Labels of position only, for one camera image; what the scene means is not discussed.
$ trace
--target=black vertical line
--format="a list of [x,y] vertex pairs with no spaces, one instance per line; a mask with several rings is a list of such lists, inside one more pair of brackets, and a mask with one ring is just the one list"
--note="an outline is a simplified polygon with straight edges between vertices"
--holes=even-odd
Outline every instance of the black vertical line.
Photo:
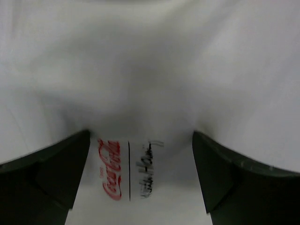
[[130,143],[129,142],[128,142],[128,167],[129,167],[129,201],[131,201]]

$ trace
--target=white t-shirt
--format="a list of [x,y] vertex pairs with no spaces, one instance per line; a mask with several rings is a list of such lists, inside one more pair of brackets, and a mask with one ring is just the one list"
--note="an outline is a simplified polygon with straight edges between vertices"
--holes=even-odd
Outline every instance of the white t-shirt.
[[[300,1],[0,4],[1,162],[88,128],[104,139],[163,140],[169,166],[171,159],[178,165],[183,155],[192,159],[197,129],[239,153],[300,172]],[[191,187],[172,179],[178,181],[165,208],[158,211],[163,203],[153,200],[156,219],[114,217],[111,224],[210,224],[203,202],[202,216],[195,211],[201,194],[180,195]],[[179,204],[186,199],[188,206]],[[120,206],[129,215],[137,208]],[[67,223],[97,224],[98,213],[85,212],[89,219],[73,213]],[[110,224],[109,210],[104,214]]]

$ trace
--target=red coca-cola logo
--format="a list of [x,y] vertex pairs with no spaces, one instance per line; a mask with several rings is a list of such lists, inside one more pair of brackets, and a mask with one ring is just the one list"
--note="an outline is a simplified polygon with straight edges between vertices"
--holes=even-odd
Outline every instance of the red coca-cola logo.
[[[122,198],[122,192],[120,188],[121,183],[121,158],[120,158],[120,143],[108,141],[105,143],[101,139],[99,143],[99,156],[102,162],[105,164],[106,180],[103,181],[104,191],[114,200],[118,201]],[[104,176],[104,168],[101,167],[100,171]]]

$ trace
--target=white cloth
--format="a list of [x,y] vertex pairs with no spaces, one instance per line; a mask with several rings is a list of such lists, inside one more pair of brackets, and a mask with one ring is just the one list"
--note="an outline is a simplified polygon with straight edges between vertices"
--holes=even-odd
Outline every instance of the white cloth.
[[[198,129],[256,160],[300,171],[300,1],[0,4],[2,162],[83,128],[104,139],[164,140],[176,158],[191,154]],[[179,179],[172,188],[190,187]],[[154,210],[161,220],[122,210],[128,224],[210,224],[203,202],[202,216],[182,218],[183,208],[195,210],[192,196],[167,217]],[[176,205],[171,198],[168,207]],[[77,216],[72,224],[88,222]],[[97,211],[89,218],[97,224]]]

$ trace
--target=dividing line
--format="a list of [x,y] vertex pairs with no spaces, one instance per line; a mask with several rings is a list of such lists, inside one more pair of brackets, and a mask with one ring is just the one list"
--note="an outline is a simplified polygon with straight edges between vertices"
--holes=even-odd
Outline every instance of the dividing line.
[[128,142],[128,167],[129,167],[129,201],[131,201],[130,144],[129,144],[129,142]]

